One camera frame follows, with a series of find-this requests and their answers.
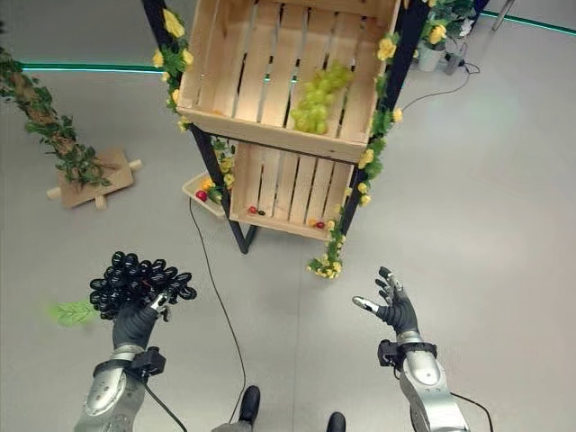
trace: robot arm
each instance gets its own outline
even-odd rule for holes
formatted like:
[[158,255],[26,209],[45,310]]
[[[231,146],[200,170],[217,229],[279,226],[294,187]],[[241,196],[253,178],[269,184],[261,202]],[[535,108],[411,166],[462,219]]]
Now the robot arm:
[[[94,370],[94,380],[75,432],[132,431],[145,393],[144,377],[138,374],[141,369],[133,366],[149,353],[148,357],[161,358],[163,369],[164,357],[158,354],[158,349],[151,347],[148,352],[145,349],[158,315],[166,310],[167,298],[161,293],[144,309],[129,304],[119,312],[112,331],[114,350],[110,360]],[[148,371],[147,375],[159,372],[161,370]]]
[[446,373],[436,359],[436,346],[422,340],[416,312],[401,283],[392,272],[380,269],[383,280],[380,295],[388,306],[380,306],[362,297],[353,302],[370,311],[396,332],[396,343],[381,342],[378,357],[381,365],[400,370],[400,388],[409,401],[412,424],[417,432],[466,432],[470,429],[450,394]]

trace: wooden tray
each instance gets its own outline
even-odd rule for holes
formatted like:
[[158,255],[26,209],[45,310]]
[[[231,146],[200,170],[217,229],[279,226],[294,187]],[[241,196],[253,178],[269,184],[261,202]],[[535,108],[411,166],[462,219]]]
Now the wooden tray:
[[[199,0],[178,111],[212,134],[356,163],[368,140],[377,43],[399,0]],[[316,70],[355,72],[330,109],[328,133],[293,130],[291,107]]]

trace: green light strip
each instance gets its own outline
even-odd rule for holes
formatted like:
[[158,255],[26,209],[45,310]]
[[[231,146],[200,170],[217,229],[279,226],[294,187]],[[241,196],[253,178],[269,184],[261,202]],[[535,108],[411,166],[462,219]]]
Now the green light strip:
[[123,72],[132,74],[161,74],[162,69],[153,66],[139,65],[96,65],[83,63],[22,63],[24,70],[62,71],[74,70],[80,72]]
[[[482,12],[481,15],[489,16],[491,18],[498,18],[499,16],[499,14],[496,12],[488,12],[488,11]],[[576,36],[576,30],[569,29],[568,27],[561,27],[560,25],[547,24],[546,22],[528,20],[527,18],[520,18],[519,16],[506,15],[504,21],[512,21],[513,23],[532,25],[533,27],[538,27],[540,29],[547,29],[564,34],[570,34],[571,36]]]

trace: black grapes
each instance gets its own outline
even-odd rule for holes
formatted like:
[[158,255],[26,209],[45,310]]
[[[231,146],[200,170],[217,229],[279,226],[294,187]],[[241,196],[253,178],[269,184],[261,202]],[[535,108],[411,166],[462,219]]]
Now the black grapes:
[[125,304],[144,308],[161,293],[167,294],[170,304],[176,304],[178,297],[195,299],[196,290],[188,286],[191,279],[190,273],[178,274],[176,267],[166,268],[164,259],[139,262],[136,254],[118,251],[112,255],[112,265],[103,278],[90,282],[90,302],[100,311],[100,318],[113,320]]

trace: green grapes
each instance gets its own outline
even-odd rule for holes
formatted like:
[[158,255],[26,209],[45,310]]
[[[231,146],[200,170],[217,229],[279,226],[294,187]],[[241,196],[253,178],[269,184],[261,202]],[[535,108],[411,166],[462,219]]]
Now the green grapes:
[[316,72],[312,81],[304,84],[304,97],[298,107],[290,111],[296,130],[324,135],[328,131],[329,107],[336,100],[334,93],[353,78],[354,73],[338,61]]

